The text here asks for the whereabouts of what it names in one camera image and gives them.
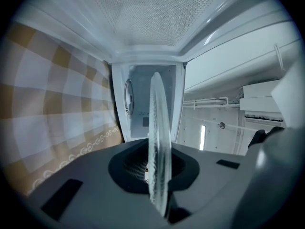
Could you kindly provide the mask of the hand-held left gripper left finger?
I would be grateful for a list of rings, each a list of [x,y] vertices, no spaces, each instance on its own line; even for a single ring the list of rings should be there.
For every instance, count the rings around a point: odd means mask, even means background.
[[[110,159],[143,140],[93,151],[46,179],[28,198],[32,215],[52,229],[160,229],[167,225],[147,195],[121,189],[108,172]],[[60,218],[42,208],[69,179],[82,182]]]

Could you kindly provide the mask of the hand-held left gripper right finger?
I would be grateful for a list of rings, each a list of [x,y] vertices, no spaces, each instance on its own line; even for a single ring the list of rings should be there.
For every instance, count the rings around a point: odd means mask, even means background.
[[[190,215],[171,228],[233,229],[238,204],[252,177],[252,152],[237,156],[179,144],[173,147],[198,162],[199,174],[188,189],[174,192],[178,206]]]

